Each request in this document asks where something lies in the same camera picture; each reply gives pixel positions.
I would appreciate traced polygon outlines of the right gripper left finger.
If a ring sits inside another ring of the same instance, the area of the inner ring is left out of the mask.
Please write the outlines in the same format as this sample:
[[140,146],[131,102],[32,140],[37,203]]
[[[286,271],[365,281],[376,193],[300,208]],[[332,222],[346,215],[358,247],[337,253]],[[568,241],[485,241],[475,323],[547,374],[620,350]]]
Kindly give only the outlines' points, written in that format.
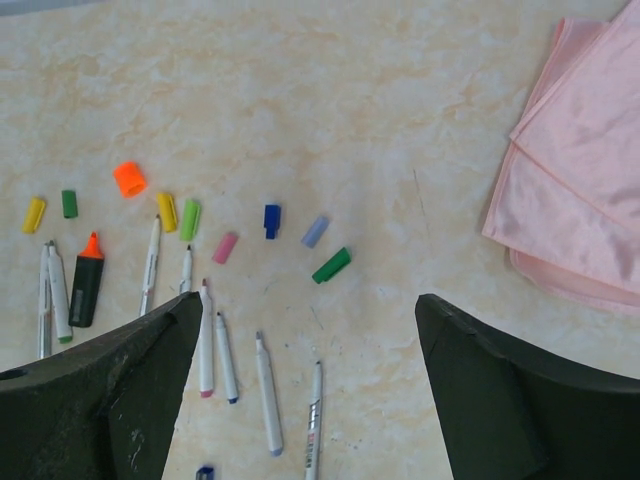
[[1,374],[4,479],[159,479],[203,311],[185,293]]

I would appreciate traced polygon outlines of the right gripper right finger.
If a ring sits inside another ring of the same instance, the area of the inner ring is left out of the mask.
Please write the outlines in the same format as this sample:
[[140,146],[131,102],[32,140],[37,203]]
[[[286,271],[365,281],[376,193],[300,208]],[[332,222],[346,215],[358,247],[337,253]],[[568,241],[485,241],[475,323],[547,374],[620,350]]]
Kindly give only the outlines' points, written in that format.
[[636,479],[639,382],[560,357],[435,294],[415,317],[456,479]]

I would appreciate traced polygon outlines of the pink cap paint marker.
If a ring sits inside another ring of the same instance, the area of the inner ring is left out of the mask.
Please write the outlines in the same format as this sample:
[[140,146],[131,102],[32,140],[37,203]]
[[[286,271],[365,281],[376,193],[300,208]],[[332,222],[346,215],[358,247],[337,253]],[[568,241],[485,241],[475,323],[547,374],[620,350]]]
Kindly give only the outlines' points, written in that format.
[[209,296],[208,282],[203,279],[199,291],[202,303],[202,316],[198,340],[199,348],[199,391],[202,398],[214,393],[213,369],[213,320],[212,300]]

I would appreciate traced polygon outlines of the green cap white marker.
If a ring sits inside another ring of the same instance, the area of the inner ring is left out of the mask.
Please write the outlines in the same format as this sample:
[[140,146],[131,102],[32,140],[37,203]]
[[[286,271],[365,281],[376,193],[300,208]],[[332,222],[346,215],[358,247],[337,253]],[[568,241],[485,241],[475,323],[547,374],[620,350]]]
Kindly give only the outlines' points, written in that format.
[[73,340],[73,331],[69,325],[69,302],[63,263],[53,240],[48,242],[48,253],[48,270],[56,336],[61,344],[66,344]]

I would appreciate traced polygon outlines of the blue cap white marker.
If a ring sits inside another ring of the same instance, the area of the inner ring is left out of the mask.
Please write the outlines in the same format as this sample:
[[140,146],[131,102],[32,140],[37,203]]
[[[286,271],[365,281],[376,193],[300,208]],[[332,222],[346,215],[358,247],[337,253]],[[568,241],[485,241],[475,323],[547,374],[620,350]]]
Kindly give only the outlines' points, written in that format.
[[226,398],[229,404],[234,405],[239,400],[239,393],[235,378],[229,336],[226,329],[224,316],[220,311],[216,313],[216,335],[220,361],[222,365]]

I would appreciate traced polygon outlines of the black orange highlighter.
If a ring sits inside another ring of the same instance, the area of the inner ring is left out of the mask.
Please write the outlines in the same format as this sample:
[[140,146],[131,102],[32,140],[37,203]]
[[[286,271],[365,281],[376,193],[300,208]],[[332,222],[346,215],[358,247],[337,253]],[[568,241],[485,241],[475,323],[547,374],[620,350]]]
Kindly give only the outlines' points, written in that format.
[[100,291],[105,257],[96,232],[76,257],[68,324],[75,328],[92,325]]

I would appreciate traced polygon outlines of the yellow marker pen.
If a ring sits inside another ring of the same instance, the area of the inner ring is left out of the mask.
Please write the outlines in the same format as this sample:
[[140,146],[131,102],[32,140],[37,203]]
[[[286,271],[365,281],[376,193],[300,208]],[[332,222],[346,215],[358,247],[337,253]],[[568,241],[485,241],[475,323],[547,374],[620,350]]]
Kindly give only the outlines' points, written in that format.
[[156,283],[157,263],[160,248],[161,220],[156,216],[153,222],[149,248],[145,263],[139,315],[146,315],[152,307],[153,293]]

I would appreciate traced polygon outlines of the lime cap white marker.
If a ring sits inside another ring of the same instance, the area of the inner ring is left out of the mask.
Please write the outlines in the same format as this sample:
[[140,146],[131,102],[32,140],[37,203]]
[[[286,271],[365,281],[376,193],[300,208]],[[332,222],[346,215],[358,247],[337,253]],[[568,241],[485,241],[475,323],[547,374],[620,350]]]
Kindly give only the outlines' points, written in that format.
[[183,294],[192,290],[193,254],[191,245],[188,244],[183,259],[179,293]]

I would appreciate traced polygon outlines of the lilac cap paint marker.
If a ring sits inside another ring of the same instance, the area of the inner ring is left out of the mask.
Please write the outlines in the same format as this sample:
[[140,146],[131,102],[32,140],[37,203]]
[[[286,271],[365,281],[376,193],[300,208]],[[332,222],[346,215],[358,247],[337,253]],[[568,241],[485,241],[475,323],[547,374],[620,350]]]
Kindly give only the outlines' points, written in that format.
[[284,447],[282,429],[270,356],[265,348],[263,335],[260,331],[256,333],[255,343],[256,363],[268,450],[273,457],[278,457],[282,454]]

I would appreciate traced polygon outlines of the pink marker cap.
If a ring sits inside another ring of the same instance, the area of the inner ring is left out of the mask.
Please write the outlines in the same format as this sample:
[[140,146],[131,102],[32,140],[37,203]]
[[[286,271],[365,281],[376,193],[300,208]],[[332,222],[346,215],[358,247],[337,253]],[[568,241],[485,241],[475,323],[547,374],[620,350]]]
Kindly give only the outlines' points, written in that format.
[[238,235],[236,233],[225,233],[215,249],[212,260],[217,264],[224,265],[231,255],[237,241]]

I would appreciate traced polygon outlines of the orange highlighter cap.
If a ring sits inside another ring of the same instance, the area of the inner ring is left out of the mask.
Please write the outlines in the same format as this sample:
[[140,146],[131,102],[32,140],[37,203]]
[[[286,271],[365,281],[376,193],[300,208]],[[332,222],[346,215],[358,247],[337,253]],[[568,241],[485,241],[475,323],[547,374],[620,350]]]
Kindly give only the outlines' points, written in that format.
[[147,188],[146,179],[140,167],[133,161],[118,165],[113,170],[113,177],[124,198],[132,198]]

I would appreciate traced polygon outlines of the lilac marker cap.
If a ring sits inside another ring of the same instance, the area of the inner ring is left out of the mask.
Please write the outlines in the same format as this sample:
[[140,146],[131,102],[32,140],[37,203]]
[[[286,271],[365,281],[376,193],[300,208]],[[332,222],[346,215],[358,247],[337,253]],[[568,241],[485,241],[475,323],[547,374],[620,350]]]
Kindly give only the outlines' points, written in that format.
[[313,249],[329,226],[329,218],[320,215],[316,218],[305,235],[301,239],[301,243],[307,248]]

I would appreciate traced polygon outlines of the small blue square cap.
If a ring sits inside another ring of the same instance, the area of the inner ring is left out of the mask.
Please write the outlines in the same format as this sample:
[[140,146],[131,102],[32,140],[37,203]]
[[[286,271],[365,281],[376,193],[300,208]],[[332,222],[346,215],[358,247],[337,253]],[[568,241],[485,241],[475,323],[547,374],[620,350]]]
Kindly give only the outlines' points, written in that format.
[[213,466],[205,465],[200,467],[196,471],[195,480],[214,480],[215,468]]

